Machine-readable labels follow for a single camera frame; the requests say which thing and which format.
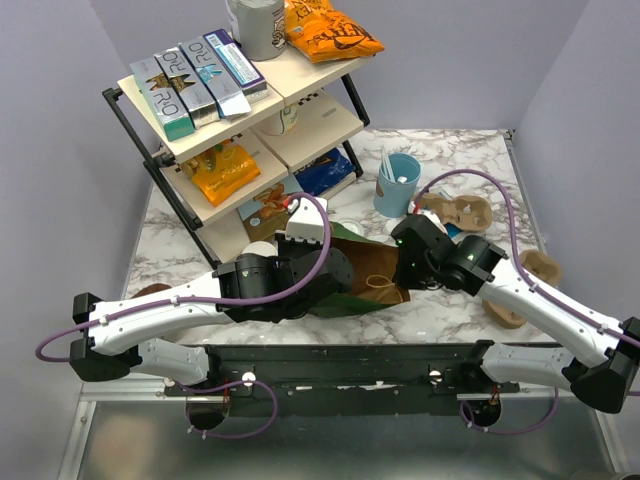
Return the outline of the green paper bag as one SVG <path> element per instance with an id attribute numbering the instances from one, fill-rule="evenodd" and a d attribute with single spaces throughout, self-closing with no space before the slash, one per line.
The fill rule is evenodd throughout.
<path id="1" fill-rule="evenodd" d="M 364 315 L 410 301 L 409 291 L 393 280 L 398 249 L 368 240 L 332 222 L 332 242 L 351 263 L 355 280 L 348 293 L 336 293 L 319 302 L 309 313 L 321 318 Z"/>

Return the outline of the white plastic lid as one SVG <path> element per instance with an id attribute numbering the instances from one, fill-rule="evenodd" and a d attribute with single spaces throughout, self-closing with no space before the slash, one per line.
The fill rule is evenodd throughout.
<path id="1" fill-rule="evenodd" d="M 271 242 L 256 241 L 256 242 L 252 242 L 249 245 L 247 245 L 242 250 L 242 253 L 243 254 L 255 254 L 255 255 L 262 256 L 262 257 L 270 257 L 270 256 L 277 256 L 278 255 L 278 249 Z"/>

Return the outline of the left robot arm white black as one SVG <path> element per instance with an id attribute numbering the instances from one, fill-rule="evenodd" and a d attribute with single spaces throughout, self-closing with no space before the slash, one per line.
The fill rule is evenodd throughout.
<path id="1" fill-rule="evenodd" d="M 244 253 L 148 298 L 105 302 L 89 293 L 76 296 L 74 321 L 88 329 L 70 346 L 71 368 L 86 382 L 139 372 L 169 377 L 201 395 L 214 393 L 222 372 L 207 351 L 171 343 L 166 335 L 206 325 L 297 319 L 329 296 L 351 290 L 354 270 L 338 248 L 279 244 L 282 256 Z"/>

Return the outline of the single brown cup carrier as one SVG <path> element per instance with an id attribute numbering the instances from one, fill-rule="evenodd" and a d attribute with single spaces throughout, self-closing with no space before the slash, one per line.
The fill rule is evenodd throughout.
<path id="1" fill-rule="evenodd" d="M 489 202 L 473 195 L 461 195 L 447 199 L 437 193 L 426 193 L 418 206 L 434 212 L 443 225 L 452 224 L 467 232 L 483 232 L 493 221 Z"/>

